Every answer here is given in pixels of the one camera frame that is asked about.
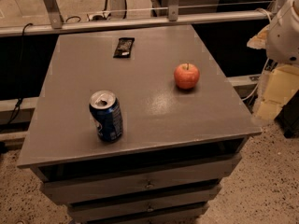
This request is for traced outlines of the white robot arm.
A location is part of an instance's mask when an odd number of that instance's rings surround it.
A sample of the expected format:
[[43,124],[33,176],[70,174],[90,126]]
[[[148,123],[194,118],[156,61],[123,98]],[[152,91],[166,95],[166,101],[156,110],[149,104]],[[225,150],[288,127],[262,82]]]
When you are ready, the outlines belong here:
[[266,54],[278,63],[299,64],[299,0],[287,0],[270,22]]

